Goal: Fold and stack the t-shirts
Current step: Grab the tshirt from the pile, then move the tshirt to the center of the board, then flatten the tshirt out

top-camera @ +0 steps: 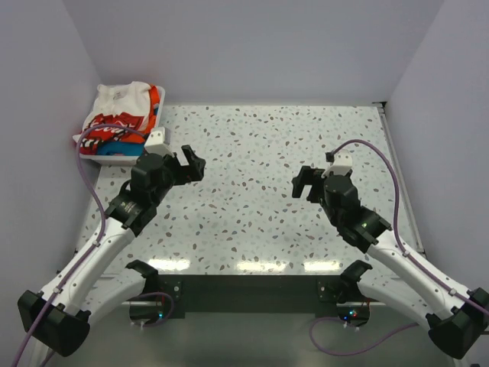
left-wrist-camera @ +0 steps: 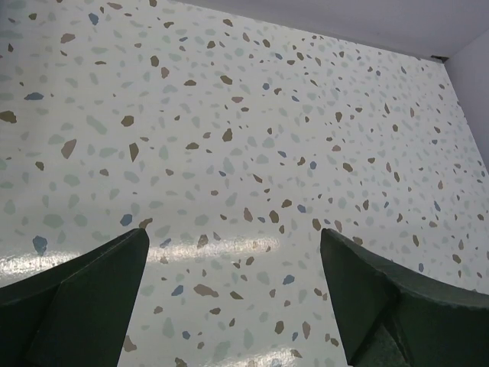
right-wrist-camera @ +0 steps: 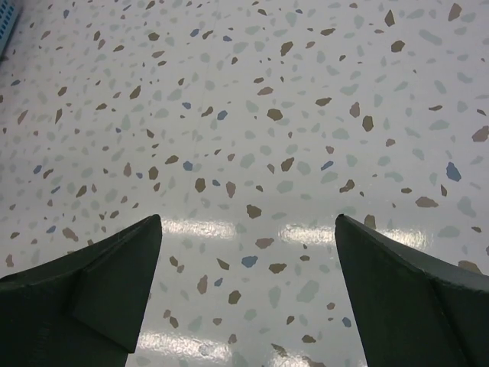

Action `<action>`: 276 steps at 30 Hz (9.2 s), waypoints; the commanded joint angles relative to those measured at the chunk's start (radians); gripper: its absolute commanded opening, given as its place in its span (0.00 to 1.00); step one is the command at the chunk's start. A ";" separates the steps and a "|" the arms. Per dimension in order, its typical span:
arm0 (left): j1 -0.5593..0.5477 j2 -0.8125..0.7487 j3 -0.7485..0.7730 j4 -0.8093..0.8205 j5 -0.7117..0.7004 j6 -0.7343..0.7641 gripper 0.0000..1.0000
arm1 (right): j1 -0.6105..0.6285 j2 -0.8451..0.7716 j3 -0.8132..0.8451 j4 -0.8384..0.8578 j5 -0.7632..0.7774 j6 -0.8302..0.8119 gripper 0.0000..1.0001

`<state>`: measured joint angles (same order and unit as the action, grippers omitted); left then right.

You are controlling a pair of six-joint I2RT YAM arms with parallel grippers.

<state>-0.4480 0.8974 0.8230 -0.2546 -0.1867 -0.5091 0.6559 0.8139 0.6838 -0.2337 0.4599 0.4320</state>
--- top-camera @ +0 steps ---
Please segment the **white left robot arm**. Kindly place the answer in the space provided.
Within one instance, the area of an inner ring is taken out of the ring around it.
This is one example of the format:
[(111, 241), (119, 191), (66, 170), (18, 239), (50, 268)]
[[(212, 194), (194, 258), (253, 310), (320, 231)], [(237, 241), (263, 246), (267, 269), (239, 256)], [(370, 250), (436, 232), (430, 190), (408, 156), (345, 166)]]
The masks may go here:
[(156, 216), (157, 207), (171, 188), (203, 179), (205, 160), (189, 145), (182, 151), (186, 165), (175, 154), (141, 155), (85, 248), (40, 291), (25, 291), (20, 296), (18, 309), (27, 335), (63, 357), (83, 344), (91, 313), (83, 310), (82, 304), (94, 283)]

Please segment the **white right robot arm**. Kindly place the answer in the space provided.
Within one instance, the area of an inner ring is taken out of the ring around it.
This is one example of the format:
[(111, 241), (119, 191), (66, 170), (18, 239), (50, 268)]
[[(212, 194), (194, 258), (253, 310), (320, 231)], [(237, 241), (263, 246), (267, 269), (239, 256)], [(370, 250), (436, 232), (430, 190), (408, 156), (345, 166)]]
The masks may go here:
[(292, 185), (294, 198), (309, 187), (307, 200), (322, 207), (340, 237), (400, 279), (400, 289), (391, 291), (351, 274), (340, 282), (342, 295), (365, 295), (398, 310), (427, 330), (446, 355), (463, 359), (488, 328), (488, 292), (458, 283), (403, 242), (387, 220), (361, 204), (350, 173), (303, 166)]

